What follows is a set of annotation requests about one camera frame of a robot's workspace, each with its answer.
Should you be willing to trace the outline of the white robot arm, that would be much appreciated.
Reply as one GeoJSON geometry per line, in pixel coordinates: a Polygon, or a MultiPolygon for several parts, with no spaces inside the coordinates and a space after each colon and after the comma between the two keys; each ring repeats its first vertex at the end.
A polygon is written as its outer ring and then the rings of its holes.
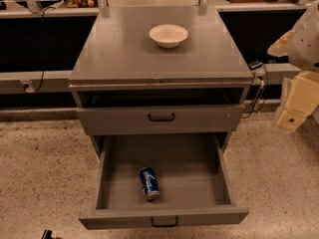
{"type": "Polygon", "coordinates": [[[313,2],[293,28],[272,44],[267,54],[287,56],[300,73],[282,84],[276,126],[293,132],[319,106],[319,2],[313,2]]]}

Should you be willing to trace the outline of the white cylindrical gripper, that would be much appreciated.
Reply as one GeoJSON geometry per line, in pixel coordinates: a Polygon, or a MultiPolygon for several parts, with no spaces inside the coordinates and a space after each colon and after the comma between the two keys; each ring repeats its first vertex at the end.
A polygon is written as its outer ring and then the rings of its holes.
{"type": "Polygon", "coordinates": [[[302,126],[306,117],[319,106],[319,74],[311,71],[302,72],[290,82],[285,110],[280,110],[276,117],[276,126],[295,131],[302,126]]]}

